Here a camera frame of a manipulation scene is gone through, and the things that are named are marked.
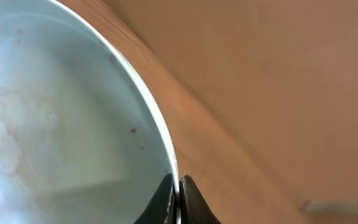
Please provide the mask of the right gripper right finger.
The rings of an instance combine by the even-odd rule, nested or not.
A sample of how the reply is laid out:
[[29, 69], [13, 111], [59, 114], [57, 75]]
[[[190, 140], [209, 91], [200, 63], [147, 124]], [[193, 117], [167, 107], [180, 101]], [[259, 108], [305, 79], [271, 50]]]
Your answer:
[[180, 210], [182, 224], [221, 224], [190, 175], [180, 181]]

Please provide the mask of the light blue plate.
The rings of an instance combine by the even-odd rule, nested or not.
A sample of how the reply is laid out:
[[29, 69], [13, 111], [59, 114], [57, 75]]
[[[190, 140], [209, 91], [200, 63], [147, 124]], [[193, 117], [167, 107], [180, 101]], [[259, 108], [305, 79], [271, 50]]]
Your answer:
[[0, 223], [134, 223], [167, 126], [129, 61], [58, 1], [0, 0]]

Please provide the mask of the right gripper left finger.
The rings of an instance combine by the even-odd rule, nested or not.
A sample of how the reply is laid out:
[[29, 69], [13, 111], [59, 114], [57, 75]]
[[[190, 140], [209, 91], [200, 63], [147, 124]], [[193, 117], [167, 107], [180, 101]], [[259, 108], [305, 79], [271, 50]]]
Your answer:
[[166, 174], [150, 202], [134, 224], [174, 224], [175, 188], [172, 174]]

